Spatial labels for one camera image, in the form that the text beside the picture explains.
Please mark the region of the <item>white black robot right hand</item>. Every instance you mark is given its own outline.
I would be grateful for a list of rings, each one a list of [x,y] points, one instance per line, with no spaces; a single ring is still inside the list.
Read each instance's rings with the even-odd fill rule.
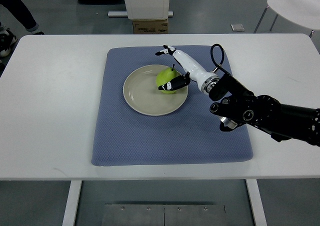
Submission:
[[[164,45],[164,49],[156,52],[157,56],[162,54],[169,54],[174,57],[178,64],[184,69],[185,74],[179,75],[163,85],[158,86],[160,91],[177,91],[190,84],[191,81],[197,83],[199,90],[208,95],[219,81],[219,77],[214,72],[206,71],[195,59],[189,56],[182,50],[176,49],[172,46]]]

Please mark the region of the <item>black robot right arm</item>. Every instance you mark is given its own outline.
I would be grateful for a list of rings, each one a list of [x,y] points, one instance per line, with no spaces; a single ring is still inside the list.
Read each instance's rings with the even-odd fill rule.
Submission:
[[[209,86],[210,112],[220,117],[219,129],[230,132],[251,125],[277,142],[297,139],[320,144],[320,110],[282,104],[269,95],[254,95],[229,73]]]

